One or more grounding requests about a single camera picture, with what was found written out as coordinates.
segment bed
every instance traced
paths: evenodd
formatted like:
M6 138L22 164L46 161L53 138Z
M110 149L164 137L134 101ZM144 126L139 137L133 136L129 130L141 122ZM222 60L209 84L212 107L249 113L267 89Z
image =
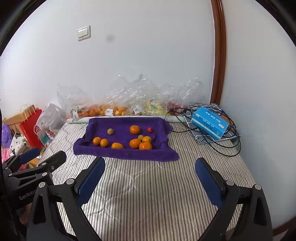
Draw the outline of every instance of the bed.
M67 161L53 173L55 184L75 178L94 160L94 156L73 154L73 144L84 135L87 125L66 123L42 156L40 162L60 150L67 155ZM171 125L176 131L185 130L181 123ZM190 132L171 132L168 137L170 147L180 156L177 161L104 157L105 172L89 202L82 206L102 240L198 240L217 211L195 174L199 157L224 179L245 187L255 184L240 155L222 156L208 145L198 144ZM223 144L232 146L230 140ZM58 206L66 231L74 235L63 205ZM235 227L240 210L238 205L228 229Z

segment purple fabric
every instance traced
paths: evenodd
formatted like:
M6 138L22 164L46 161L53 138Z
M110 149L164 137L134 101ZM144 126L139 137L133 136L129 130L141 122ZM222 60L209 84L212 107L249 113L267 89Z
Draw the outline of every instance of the purple fabric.
M139 135L152 138L152 150L135 150L129 146L132 139L138 135L130 133L130 126L137 125L141 128ZM153 133L148 133L147 128L152 127ZM107 130L112 128L113 135L108 135ZM175 161L179 155L169 147L167 135L172 126L160 117L124 117L124 118L92 118L86 128L85 135L73 145L75 155L86 154L93 156L106 156L119 159L150 160L150 161ZM109 141L107 148L95 146L92 140L95 137L106 138ZM124 149L111 149L114 142L119 142Z
M13 138L13 134L12 134L11 130L9 129L8 125L3 124L2 125L2 139L1 139L3 148L10 147L12 138Z

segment price label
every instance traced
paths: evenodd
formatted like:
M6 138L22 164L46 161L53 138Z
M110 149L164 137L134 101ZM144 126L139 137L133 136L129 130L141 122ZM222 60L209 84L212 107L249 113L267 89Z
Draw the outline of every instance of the price label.
M105 115L113 116L113 109L107 109Z

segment blue box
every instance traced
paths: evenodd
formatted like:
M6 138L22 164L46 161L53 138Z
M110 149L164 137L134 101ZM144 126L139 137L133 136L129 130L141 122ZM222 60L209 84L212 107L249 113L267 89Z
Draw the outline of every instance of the blue box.
M220 140L228 127L226 120L204 107L199 108L193 113L191 122L203 129L215 140Z

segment small round fruit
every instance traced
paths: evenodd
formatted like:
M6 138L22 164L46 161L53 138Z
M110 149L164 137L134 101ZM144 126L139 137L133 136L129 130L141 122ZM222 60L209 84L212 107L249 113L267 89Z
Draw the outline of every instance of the small round fruit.
M110 128L110 129L107 130L107 133L108 133L108 135L113 135L114 134L114 130Z
M130 133L134 134L134 135L138 135L141 132L140 127L138 126L131 126L130 127Z
M95 137L94 139L93 139L93 144L94 145L96 145L96 146L99 146L100 145L100 143L101 143L101 138L100 137Z
M123 149L123 145L118 142L114 142L111 146L112 149Z
M149 127L149 128L147 129L147 132L148 132L148 133L153 133L153 129L152 129L152 127Z
M145 137L143 137L143 139L142 139L142 142L150 142L151 143L151 137L149 137L149 136L145 136Z
M139 149L140 150L151 150L152 149L152 145L150 142L142 142L140 145L139 145Z
M105 148L105 147L107 147L109 145L109 142L108 142L107 139L102 139L100 144L101 144L101 147Z
M138 149L140 144L141 144L141 141L138 138L132 139L130 141L130 147L133 149Z
M138 139L139 139L140 141L142 141L143 137L144 137L143 135L139 135L139 136L138 136Z

